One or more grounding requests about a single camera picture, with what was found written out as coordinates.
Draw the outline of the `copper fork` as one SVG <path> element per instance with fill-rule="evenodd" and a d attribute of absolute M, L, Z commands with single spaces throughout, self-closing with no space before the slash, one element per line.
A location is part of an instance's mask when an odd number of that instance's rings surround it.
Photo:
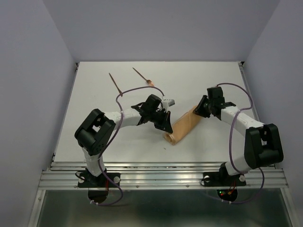
<path fill-rule="evenodd" d="M 153 86 L 154 86 L 153 82 L 152 82 L 151 80 L 149 80 L 149 79 L 146 79 L 146 78 L 145 78 L 137 69 L 135 69 L 135 68 L 133 67 L 133 70 L 134 70 L 142 79 L 144 79 L 145 82 L 146 82 L 150 87 L 153 87 Z"/>

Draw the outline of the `peach satin napkin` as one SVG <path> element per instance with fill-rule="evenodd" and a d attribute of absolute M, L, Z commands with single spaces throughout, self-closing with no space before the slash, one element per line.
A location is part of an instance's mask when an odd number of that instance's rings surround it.
<path fill-rule="evenodd" d="M 195 114 L 197 106 L 183 114 L 173 125 L 173 133 L 164 133 L 164 139 L 171 145 L 176 145 L 185 138 L 201 121 L 202 117 Z"/>

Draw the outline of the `copper knife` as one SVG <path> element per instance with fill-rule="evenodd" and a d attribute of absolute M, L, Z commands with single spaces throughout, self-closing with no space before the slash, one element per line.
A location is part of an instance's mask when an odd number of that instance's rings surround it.
<path fill-rule="evenodd" d="M 113 76 L 111 75 L 111 73 L 109 73 L 109 76 L 110 76 L 112 82 L 114 83 L 116 89 L 118 90 L 119 95 L 122 97 L 122 96 L 123 96 L 123 92 L 122 92 L 121 89 L 118 87 L 118 85 L 117 85 L 116 81 L 114 80 Z"/>

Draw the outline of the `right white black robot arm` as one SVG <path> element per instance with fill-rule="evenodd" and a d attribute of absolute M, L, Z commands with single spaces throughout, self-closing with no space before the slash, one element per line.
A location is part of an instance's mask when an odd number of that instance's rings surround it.
<path fill-rule="evenodd" d="M 284 159 L 278 127 L 264 124 L 244 113 L 236 104 L 226 102 L 222 88 L 217 85 L 207 89 L 194 114 L 209 118 L 214 116 L 230 125 L 229 149 L 232 149 L 233 131 L 244 137 L 244 151 L 238 158 L 222 163 L 216 172 L 204 172 L 201 185 L 205 187 L 245 186 L 245 174 L 251 170 L 280 163 Z"/>

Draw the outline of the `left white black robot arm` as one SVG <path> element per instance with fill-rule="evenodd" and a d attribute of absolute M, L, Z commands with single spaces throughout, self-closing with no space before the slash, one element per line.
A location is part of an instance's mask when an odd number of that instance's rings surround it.
<path fill-rule="evenodd" d="M 173 99 L 151 94 L 146 101 L 119 112 L 92 110 L 74 134 L 86 160 L 85 170 L 76 174 L 78 187 L 105 187 L 110 180 L 120 176 L 107 173 L 102 157 L 112 134 L 120 128 L 151 122 L 156 129 L 172 133 L 169 107 L 174 104 Z"/>

